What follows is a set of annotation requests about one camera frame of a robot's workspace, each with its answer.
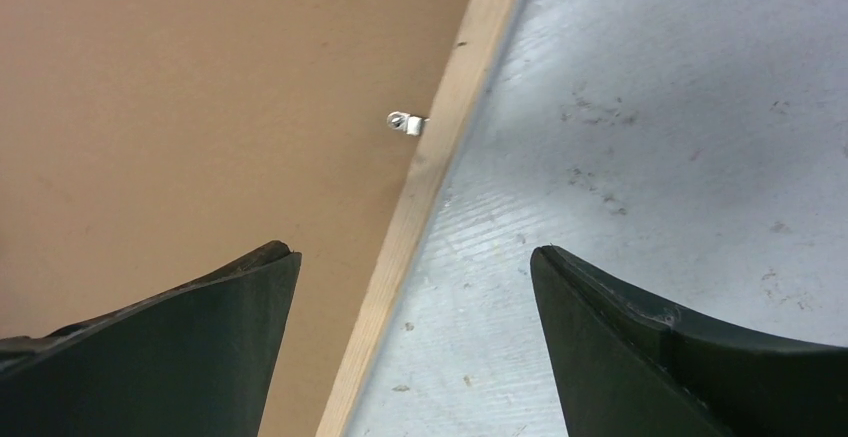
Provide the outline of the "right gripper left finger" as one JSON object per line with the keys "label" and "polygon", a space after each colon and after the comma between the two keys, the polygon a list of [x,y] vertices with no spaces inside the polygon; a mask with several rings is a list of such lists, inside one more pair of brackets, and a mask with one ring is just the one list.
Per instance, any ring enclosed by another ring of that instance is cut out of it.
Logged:
{"label": "right gripper left finger", "polygon": [[5,436],[255,436],[302,256],[271,241],[113,312],[1,342]]}

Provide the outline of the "white wooden picture frame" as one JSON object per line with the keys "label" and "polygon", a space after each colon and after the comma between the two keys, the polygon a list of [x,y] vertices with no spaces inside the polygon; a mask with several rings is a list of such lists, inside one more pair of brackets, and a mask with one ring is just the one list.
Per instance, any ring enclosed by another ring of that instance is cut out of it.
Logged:
{"label": "white wooden picture frame", "polygon": [[342,436],[521,0],[469,0],[316,433]]}

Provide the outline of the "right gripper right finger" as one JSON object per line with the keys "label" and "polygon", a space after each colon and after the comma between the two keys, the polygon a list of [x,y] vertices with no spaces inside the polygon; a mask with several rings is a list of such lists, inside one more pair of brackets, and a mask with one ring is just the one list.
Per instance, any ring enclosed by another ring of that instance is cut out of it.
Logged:
{"label": "right gripper right finger", "polygon": [[572,436],[843,436],[847,351],[734,325],[553,245],[530,259]]}

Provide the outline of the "brown cardboard backing board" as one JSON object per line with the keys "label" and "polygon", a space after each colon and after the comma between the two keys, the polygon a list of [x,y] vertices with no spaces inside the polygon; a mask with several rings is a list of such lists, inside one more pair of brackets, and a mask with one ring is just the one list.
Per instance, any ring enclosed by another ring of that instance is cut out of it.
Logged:
{"label": "brown cardboard backing board", "polygon": [[278,239],[303,255],[261,432],[311,436],[468,0],[1,0],[1,333]]}

